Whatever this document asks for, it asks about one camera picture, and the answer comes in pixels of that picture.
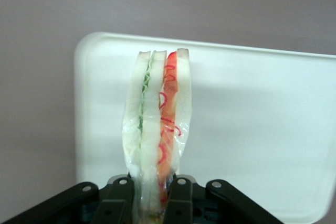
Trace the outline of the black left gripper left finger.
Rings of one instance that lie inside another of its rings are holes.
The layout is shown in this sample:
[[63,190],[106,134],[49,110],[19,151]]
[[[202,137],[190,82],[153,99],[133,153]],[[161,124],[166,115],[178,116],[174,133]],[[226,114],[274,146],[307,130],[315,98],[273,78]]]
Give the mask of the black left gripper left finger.
[[102,189],[82,182],[5,223],[133,223],[134,182],[114,176]]

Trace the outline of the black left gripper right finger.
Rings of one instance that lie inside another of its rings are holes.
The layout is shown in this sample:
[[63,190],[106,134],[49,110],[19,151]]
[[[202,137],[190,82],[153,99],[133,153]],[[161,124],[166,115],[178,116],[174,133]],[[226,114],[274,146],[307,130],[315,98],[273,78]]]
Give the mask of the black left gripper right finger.
[[282,223],[225,180],[200,186],[178,175],[170,184],[164,223]]

